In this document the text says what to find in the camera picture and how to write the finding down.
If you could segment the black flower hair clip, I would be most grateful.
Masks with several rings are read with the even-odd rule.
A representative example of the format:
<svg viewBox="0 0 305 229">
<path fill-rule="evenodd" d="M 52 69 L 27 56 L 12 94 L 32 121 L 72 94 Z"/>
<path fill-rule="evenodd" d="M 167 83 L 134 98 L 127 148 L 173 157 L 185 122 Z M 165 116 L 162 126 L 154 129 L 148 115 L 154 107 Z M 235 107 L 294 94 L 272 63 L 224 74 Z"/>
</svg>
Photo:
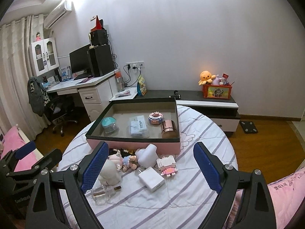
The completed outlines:
<svg viewBox="0 0 305 229">
<path fill-rule="evenodd" d="M 109 149 L 109 156 L 110 155 L 115 155 L 118 152 L 120 152 L 122 157 L 126 157 L 126 156 L 129 156 L 129 155 L 132 155 L 132 156 L 135 155 L 135 150 L 110 148 Z"/>
</svg>

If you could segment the white air conditioner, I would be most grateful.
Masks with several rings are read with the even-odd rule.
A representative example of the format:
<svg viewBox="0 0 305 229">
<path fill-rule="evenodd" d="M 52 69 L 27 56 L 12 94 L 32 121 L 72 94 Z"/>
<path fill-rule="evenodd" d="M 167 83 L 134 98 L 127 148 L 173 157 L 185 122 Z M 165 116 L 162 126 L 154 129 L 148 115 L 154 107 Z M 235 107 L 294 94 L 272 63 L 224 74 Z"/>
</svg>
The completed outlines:
<svg viewBox="0 0 305 229">
<path fill-rule="evenodd" d="M 72 1 L 65 0 L 55 7 L 49 15 L 44 19 L 44 28 L 49 30 L 62 17 L 72 12 Z"/>
</svg>

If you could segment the pink bedding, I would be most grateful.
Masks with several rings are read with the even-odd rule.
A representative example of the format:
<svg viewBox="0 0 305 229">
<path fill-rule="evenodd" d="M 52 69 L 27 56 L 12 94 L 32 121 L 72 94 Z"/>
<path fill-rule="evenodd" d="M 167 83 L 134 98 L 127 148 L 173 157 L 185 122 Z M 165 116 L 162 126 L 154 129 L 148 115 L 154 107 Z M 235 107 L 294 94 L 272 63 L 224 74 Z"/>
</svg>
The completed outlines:
<svg viewBox="0 0 305 229">
<path fill-rule="evenodd" d="M 268 184 L 277 228 L 285 228 L 304 199 L 304 167 Z"/>
</svg>

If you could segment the small doll figurine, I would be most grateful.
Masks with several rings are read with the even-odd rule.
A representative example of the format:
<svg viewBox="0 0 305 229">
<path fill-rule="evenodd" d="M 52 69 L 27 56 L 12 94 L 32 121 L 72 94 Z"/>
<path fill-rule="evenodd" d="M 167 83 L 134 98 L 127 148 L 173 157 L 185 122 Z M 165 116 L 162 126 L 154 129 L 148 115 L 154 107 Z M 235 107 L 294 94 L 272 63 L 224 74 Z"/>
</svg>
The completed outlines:
<svg viewBox="0 0 305 229">
<path fill-rule="evenodd" d="M 118 171 L 126 172 L 129 169 L 136 170 L 137 169 L 137 156 L 129 155 L 126 157 L 122 157 L 120 152 L 115 155 L 110 155 L 108 157 L 110 161 L 112 161 L 116 165 L 116 169 Z"/>
</svg>

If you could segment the pink white block figure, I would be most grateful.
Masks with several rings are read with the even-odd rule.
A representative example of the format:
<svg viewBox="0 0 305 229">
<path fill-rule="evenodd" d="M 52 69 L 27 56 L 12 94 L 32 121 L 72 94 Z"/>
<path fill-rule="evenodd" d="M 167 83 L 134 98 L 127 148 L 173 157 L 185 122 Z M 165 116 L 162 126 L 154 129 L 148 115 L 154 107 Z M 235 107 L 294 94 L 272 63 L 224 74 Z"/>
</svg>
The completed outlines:
<svg viewBox="0 0 305 229">
<path fill-rule="evenodd" d="M 176 161 L 173 155 L 157 159 L 157 166 L 162 177 L 174 177 L 177 173 Z"/>
</svg>

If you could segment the dental flossers plastic box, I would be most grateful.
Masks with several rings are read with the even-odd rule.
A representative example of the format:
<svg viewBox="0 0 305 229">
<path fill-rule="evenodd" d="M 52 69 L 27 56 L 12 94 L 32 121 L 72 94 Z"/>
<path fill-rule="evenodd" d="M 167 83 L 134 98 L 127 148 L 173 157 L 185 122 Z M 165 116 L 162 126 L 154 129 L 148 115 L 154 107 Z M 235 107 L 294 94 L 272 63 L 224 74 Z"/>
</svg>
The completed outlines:
<svg viewBox="0 0 305 229">
<path fill-rule="evenodd" d="M 149 137 L 149 129 L 144 115 L 129 118 L 129 133 L 132 138 Z"/>
</svg>

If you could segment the black white low cabinet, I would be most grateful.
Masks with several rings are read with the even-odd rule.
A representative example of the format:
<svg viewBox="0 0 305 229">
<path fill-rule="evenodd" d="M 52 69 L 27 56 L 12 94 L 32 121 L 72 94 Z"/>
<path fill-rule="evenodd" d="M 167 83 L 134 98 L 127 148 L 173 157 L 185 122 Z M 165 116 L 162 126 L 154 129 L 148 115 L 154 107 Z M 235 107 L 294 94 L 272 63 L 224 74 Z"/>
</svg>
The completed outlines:
<svg viewBox="0 0 305 229">
<path fill-rule="evenodd" d="M 178 92 L 177 104 L 188 106 L 212 119 L 226 135 L 233 134 L 240 121 L 239 106 L 233 98 L 229 100 L 204 98 L 200 91 Z"/>
</svg>

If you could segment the white power adapter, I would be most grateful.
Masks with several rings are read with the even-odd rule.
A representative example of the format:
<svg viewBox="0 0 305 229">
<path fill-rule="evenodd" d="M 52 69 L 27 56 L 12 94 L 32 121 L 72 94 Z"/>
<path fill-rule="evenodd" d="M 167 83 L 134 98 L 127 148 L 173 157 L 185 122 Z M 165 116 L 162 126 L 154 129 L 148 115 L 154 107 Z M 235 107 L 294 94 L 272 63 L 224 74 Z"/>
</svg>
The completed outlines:
<svg viewBox="0 0 305 229">
<path fill-rule="evenodd" d="M 165 179 L 152 167 L 139 170 L 138 177 L 150 192 L 155 192 L 165 183 Z"/>
</svg>

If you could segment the pink black storage tray box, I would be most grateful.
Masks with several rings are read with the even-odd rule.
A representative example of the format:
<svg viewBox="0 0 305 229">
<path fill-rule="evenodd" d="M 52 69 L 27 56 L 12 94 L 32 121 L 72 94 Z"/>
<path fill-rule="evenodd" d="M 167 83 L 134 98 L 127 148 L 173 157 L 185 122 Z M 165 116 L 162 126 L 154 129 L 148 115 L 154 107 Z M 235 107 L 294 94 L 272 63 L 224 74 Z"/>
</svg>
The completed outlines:
<svg viewBox="0 0 305 229">
<path fill-rule="evenodd" d="M 86 134 L 95 148 L 105 142 L 110 148 L 137 150 L 149 144 L 159 155 L 180 153 L 177 104 L 174 98 L 115 100 L 103 110 Z"/>
</svg>

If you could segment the white glass door cabinet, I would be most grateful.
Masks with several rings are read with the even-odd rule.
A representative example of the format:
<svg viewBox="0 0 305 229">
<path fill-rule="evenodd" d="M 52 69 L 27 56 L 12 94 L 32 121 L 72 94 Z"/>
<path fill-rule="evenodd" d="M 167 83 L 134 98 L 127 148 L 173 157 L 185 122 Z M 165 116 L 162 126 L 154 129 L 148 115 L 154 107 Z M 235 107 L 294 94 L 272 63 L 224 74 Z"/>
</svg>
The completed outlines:
<svg viewBox="0 0 305 229">
<path fill-rule="evenodd" d="M 31 43 L 29 53 L 34 76 L 41 76 L 48 71 L 59 68 L 55 38 Z"/>
</svg>

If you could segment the white round plush figurine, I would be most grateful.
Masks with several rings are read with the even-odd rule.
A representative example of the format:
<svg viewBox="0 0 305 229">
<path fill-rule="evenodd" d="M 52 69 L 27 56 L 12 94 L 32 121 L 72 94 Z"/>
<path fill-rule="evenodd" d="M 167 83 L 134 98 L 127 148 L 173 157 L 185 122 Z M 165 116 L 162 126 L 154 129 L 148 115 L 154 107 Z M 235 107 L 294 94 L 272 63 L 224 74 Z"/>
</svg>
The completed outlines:
<svg viewBox="0 0 305 229">
<path fill-rule="evenodd" d="M 117 185 L 121 181 L 121 175 L 113 161 L 106 159 L 99 173 L 98 180 L 101 185 L 111 186 Z"/>
</svg>

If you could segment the teal lid glass jar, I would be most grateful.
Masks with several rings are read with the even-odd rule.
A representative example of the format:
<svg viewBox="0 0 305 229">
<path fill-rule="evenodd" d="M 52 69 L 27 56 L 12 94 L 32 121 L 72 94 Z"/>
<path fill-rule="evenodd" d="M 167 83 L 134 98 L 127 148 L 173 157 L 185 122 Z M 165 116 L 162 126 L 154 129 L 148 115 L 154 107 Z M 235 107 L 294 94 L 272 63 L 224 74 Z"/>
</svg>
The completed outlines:
<svg viewBox="0 0 305 229">
<path fill-rule="evenodd" d="M 105 117 L 102 119 L 101 125 L 104 133 L 111 134 L 117 131 L 118 126 L 116 125 L 116 119 L 114 117 Z"/>
</svg>

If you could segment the clear glass perfume bottle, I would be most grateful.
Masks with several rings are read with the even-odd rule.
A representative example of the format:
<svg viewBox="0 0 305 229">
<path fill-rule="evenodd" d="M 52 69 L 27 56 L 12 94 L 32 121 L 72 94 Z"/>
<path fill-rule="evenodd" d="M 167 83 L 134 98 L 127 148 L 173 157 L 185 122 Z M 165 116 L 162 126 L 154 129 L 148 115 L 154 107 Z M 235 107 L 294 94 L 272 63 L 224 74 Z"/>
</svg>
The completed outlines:
<svg viewBox="0 0 305 229">
<path fill-rule="evenodd" d="M 92 189 L 91 196 L 96 205 L 104 205 L 108 202 L 110 198 L 116 195 L 121 191 L 121 185 L 118 186 L 110 186 L 110 185 L 102 185 L 100 189 Z"/>
</svg>

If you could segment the beige window curtain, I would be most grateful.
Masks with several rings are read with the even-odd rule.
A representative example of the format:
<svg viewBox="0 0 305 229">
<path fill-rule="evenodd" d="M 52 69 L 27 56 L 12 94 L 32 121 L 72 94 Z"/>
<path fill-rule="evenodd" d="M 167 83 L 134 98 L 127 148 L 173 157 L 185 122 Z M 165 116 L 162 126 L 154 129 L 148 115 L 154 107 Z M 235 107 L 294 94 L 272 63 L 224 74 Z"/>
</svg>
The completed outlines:
<svg viewBox="0 0 305 229">
<path fill-rule="evenodd" d="M 29 46 L 43 33 L 43 15 L 29 15 L 1 26 L 1 129 L 19 125 L 34 140 L 50 123 L 33 113 L 27 81 L 34 76 Z"/>
</svg>

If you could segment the pink block donut toy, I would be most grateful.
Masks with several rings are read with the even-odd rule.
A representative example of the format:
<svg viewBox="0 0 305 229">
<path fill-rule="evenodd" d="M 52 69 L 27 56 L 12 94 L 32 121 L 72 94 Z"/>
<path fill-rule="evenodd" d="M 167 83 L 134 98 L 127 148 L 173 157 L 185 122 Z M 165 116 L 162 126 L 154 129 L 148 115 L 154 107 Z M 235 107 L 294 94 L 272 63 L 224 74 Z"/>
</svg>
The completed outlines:
<svg viewBox="0 0 305 229">
<path fill-rule="evenodd" d="M 148 117 L 148 121 L 151 125 L 160 125 L 163 123 L 163 119 L 163 114 L 158 111 L 150 113 Z"/>
</svg>

